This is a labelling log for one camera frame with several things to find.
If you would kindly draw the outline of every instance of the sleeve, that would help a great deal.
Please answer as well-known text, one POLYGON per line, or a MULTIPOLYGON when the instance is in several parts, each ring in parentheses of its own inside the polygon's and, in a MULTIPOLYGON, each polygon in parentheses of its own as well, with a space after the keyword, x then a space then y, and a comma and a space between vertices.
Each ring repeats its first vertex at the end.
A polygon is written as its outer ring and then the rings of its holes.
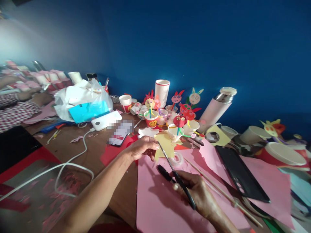
POLYGON ((10 93, 10 94, 1 94, 0 95, 0 108, 4 108, 10 105, 14 105, 19 102, 20 99, 17 96, 17 93, 10 93))
POLYGON ((20 102, 14 107, 0 111, 0 133, 3 133, 41 111, 39 105, 31 102, 20 102))

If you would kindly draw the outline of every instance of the white power bank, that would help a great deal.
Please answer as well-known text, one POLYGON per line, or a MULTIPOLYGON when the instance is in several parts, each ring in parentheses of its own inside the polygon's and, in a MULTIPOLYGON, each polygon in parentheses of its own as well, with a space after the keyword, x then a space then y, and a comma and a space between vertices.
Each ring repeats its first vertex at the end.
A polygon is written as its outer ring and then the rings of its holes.
POLYGON ((122 120, 122 116, 118 111, 113 111, 111 113, 108 113, 104 116, 92 120, 91 123, 96 131, 101 131, 102 129, 107 128, 107 126, 113 123, 117 123, 117 120, 122 120))

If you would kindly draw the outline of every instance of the thermos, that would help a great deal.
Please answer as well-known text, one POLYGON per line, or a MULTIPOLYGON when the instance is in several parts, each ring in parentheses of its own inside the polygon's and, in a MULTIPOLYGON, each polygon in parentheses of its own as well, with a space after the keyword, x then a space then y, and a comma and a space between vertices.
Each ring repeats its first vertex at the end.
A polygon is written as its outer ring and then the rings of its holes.
POLYGON ((200 121, 205 121, 204 124, 200 122, 199 133, 205 132, 209 127, 216 124, 228 107, 232 104, 233 96, 237 94, 235 88, 223 87, 219 94, 216 95, 208 104, 200 121))

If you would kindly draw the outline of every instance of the bamboo skewer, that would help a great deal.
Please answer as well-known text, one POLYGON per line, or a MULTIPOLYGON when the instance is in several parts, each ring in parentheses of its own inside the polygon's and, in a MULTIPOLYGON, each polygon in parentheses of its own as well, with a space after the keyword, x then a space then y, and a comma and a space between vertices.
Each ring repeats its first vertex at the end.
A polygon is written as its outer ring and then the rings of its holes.
POLYGON ((237 206, 242 212, 243 214, 245 214, 246 216, 248 216, 254 223, 256 223, 257 226, 263 228, 263 225, 258 222, 257 219, 255 219, 246 209, 244 209, 239 203, 237 203, 233 198, 231 198, 227 193, 225 193, 221 188, 219 188, 213 181, 211 181, 203 172, 200 171, 200 169, 198 169, 192 162, 190 162, 188 159, 186 159, 184 157, 184 159, 190 163, 191 166, 193 166, 193 168, 195 170, 197 170, 205 179, 207 179, 208 182, 210 182, 218 191, 221 192, 222 195, 224 195, 230 202, 232 202, 235 206, 237 206))

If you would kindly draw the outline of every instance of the wooden table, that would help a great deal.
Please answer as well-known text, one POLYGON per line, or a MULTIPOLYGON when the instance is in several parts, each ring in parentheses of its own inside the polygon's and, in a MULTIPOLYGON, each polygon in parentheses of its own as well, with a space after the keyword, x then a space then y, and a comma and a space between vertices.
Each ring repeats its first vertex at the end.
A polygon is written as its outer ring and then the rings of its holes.
MULTIPOLYGON (((121 105, 115 105, 114 107, 116 109, 122 110, 121 105)), ((122 118, 127 120, 133 120, 134 124, 136 124, 140 120, 137 116, 125 113, 122 114, 122 118)), ((47 121, 42 121, 32 126, 26 127, 26 130, 30 134, 34 134, 49 124, 50 123, 48 123, 47 121)), ((142 121, 140 123, 141 128, 144 128, 146 126, 147 125, 145 121, 142 121)), ((53 135, 56 130, 50 131, 47 135, 44 135, 43 138, 36 137, 36 139, 61 162, 67 162, 69 159, 81 153, 85 149, 81 141, 79 143, 70 143, 70 141, 77 138, 78 136, 84 136, 91 128, 91 123, 89 123, 85 128, 78 128, 77 126, 63 126, 61 128, 61 132, 58 134, 56 139, 51 140, 48 145, 46 144, 48 139, 53 135)), ((134 133, 138 133, 138 127, 136 127, 134 133)), ((107 139, 109 138, 109 136, 110 135, 104 130, 100 132, 95 131, 93 133, 89 133, 85 139, 85 142, 87 144, 87 151, 83 155, 75 159, 73 163, 82 165, 90 169, 94 172, 95 176, 97 176, 105 168, 99 158, 105 152, 107 139)), ((191 145, 188 141, 184 142, 184 146, 191 148, 191 145)), ((109 207, 133 228, 136 228, 137 175, 138 167, 135 163, 132 163, 128 168, 128 172, 126 172, 121 179, 109 203, 109 207)), ((78 173, 78 177, 85 183, 88 183, 90 181, 89 176, 83 174, 82 172, 78 173)), ((229 185, 227 185, 227 187, 233 196, 239 197, 239 194, 236 190, 234 190, 229 185)), ((258 228, 248 218, 246 219, 250 223, 251 227, 256 231, 256 233, 270 231, 260 217, 256 217, 256 219, 264 226, 264 228, 258 228)))

